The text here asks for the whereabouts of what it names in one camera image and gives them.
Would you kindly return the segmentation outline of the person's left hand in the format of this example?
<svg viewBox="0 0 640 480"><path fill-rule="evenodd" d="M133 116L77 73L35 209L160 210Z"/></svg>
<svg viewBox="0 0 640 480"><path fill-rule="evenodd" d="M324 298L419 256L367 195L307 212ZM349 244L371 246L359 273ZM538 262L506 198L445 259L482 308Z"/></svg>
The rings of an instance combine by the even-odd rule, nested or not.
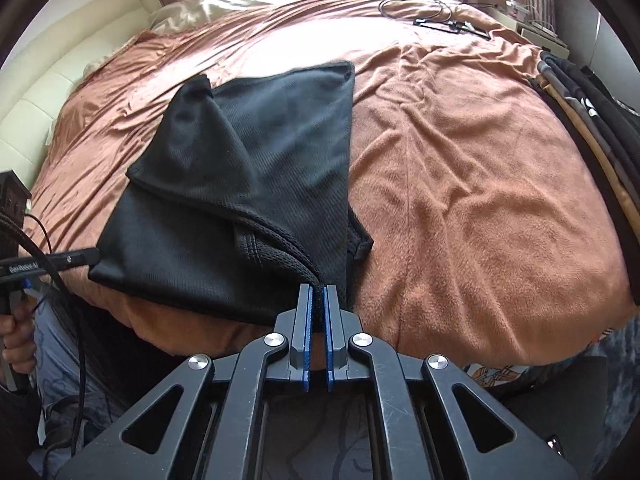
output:
<svg viewBox="0 0 640 480"><path fill-rule="evenodd" d="M1 315L2 361L18 374L29 374L36 366L35 306L36 300L27 297L12 314Z"/></svg>

